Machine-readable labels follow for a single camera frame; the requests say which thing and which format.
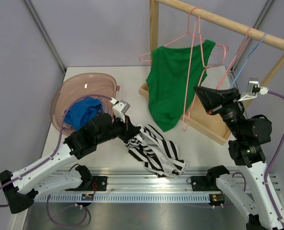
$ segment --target metal floor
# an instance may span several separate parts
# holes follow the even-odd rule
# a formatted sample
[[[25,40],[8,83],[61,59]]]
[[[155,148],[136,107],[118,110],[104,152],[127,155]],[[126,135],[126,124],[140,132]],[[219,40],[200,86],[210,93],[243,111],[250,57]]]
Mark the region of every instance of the metal floor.
[[[56,215],[68,203],[51,203]],[[111,204],[93,203],[88,219],[79,230],[245,230],[245,222],[235,207],[200,208],[207,204]],[[66,225],[80,222],[84,211],[73,207],[55,218]],[[45,203],[34,203],[29,209],[23,230],[62,230],[48,220]]]

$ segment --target fabric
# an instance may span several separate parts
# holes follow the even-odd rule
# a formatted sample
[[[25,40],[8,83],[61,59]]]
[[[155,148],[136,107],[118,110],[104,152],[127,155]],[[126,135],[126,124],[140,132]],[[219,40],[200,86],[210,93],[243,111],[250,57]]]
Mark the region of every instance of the fabric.
[[[204,64],[207,65],[215,42],[203,43]],[[183,114],[185,88],[189,69],[191,48],[168,48],[161,46],[151,52],[151,70],[146,82],[149,87],[149,112],[162,129],[168,131],[176,126]],[[200,45],[193,47],[186,110],[191,105],[202,71]]]
[[[127,143],[129,154],[159,176],[179,177],[188,165],[179,159],[177,146],[151,125],[141,127],[140,131]]]
[[[79,130],[86,125],[98,112],[102,112],[102,103],[99,99],[87,97],[75,103],[66,114],[64,122]]]

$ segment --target white tabletop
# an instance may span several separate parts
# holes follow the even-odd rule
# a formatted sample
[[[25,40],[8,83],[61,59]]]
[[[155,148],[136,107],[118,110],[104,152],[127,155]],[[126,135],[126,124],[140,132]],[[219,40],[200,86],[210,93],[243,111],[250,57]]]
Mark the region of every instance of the white tabletop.
[[[131,105],[130,109],[126,112],[126,114],[130,116],[131,122],[134,125],[151,124],[160,130],[149,114],[148,100],[138,94],[138,89],[145,83],[149,71],[149,66],[70,67],[67,69],[64,80],[77,74],[87,72],[110,74],[116,79],[117,84],[120,86],[120,91],[116,96],[117,99],[125,100]],[[208,69],[208,77],[205,79],[203,86],[216,86],[224,71],[225,67]],[[228,85],[229,82],[228,79],[226,79],[221,88],[226,89]],[[58,135],[59,132],[51,126],[45,143],[43,156],[51,153],[55,149]],[[227,143],[221,146],[192,127],[188,127],[187,131],[184,132],[182,130],[182,121],[179,121],[175,128],[163,133],[163,135],[164,138],[174,141],[179,146],[179,158],[186,160],[189,163],[189,167],[212,167],[221,164],[226,167],[235,166],[229,156]],[[120,139],[114,139],[99,145],[97,151],[77,162],[88,167],[143,168],[140,162],[136,161],[128,154],[127,147]]]

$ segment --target wooden rod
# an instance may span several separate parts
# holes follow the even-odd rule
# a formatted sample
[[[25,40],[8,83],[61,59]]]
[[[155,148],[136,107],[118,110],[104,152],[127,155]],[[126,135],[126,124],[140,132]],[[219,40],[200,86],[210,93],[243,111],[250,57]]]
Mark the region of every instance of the wooden rod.
[[[278,70],[284,65],[284,54],[281,56],[281,58],[277,61],[277,63],[273,66],[273,68],[268,72],[268,74],[265,76],[263,81],[260,83],[261,86],[266,86],[272,78],[275,76],[275,74],[278,72]],[[247,108],[253,100],[248,100],[244,105]]]
[[[155,0],[149,0],[150,17],[150,51],[158,48],[159,33],[159,3]]]
[[[178,9],[185,13],[189,13],[195,7],[195,6],[192,6],[190,4],[187,4],[187,3],[184,3],[178,0],[154,0],[154,1],[160,2],[164,5]],[[224,27],[226,29],[229,29],[241,35],[246,35],[249,29],[249,26],[246,26],[244,24],[224,18],[217,14],[205,11],[203,9],[195,9],[192,11],[191,15],[196,16],[196,17],[200,16],[200,18],[205,21],[219,25],[221,27]],[[248,37],[250,37],[251,39],[260,41],[264,35],[265,35],[265,32],[252,28],[250,33],[248,34]],[[263,39],[262,42],[269,46],[272,46],[272,47],[275,47],[277,49],[284,51],[284,39],[282,38],[278,38],[276,36],[268,34],[266,35],[266,37]]]

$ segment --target plastic tub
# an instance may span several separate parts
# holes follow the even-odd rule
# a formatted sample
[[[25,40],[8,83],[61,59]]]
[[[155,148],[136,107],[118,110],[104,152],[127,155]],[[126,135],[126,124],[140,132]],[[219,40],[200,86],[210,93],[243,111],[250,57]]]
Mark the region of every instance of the plastic tub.
[[[51,101],[50,119],[53,126],[60,131],[62,116],[65,110],[76,99],[87,94],[102,94],[114,97],[119,86],[116,80],[105,73],[82,73],[67,79],[56,91]],[[103,111],[113,116],[112,104],[108,99],[98,98],[102,102]],[[63,125],[63,134],[69,136],[75,129],[68,124]]]

